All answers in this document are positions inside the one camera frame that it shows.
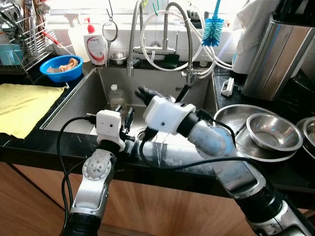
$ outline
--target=sink drain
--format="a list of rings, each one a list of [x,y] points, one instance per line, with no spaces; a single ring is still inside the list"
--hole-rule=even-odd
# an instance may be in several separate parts
[[[137,140],[143,140],[144,135],[145,135],[145,130],[146,130],[146,128],[142,128],[136,132],[135,137]],[[149,139],[150,142],[155,142],[156,140],[157,140],[157,135],[155,135],[153,138]]]

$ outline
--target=blue bowl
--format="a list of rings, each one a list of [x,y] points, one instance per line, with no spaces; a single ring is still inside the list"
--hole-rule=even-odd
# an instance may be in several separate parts
[[[79,62],[75,68],[65,71],[65,72],[58,72],[58,73],[47,72],[47,69],[50,67],[59,68],[59,66],[61,65],[67,65],[71,58],[74,58]],[[80,75],[82,74],[82,66],[83,66],[83,59],[81,57],[75,56],[75,55],[65,55],[65,56],[55,57],[44,62],[40,66],[39,70],[44,75],[47,75],[51,81],[56,82],[56,83],[64,83],[64,82],[69,82],[69,81],[79,78]]]

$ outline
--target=dish soap bottle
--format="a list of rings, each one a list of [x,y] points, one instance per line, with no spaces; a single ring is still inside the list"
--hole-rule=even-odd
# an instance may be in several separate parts
[[[106,42],[105,38],[101,33],[95,32],[95,28],[91,25],[90,18],[86,18],[89,22],[88,32],[89,34],[84,35],[85,49],[89,55],[91,62],[94,65],[104,65],[106,57]]]
[[[77,56],[83,58],[83,62],[90,61],[89,55],[84,48],[84,39],[83,39],[83,29],[81,22],[79,21],[78,13],[65,13],[64,16],[68,19],[70,24],[70,29],[68,30],[68,35],[74,50],[74,53]],[[75,26],[74,20],[77,20],[80,26]]]
[[[121,114],[125,115],[127,113],[125,92],[118,89],[117,85],[112,85],[110,89],[111,91],[109,92],[108,97],[111,109],[115,110],[118,105],[121,105],[123,107]]]

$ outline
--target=blue cup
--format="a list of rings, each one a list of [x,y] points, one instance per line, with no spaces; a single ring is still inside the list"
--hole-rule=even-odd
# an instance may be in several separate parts
[[[21,65],[23,52],[19,44],[0,44],[0,61],[2,65]]]

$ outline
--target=white towel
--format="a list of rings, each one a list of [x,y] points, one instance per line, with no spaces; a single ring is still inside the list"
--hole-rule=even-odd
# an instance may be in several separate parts
[[[270,14],[275,11],[278,3],[278,0],[249,0],[237,13],[234,30],[245,28],[236,48],[238,55],[261,42]]]

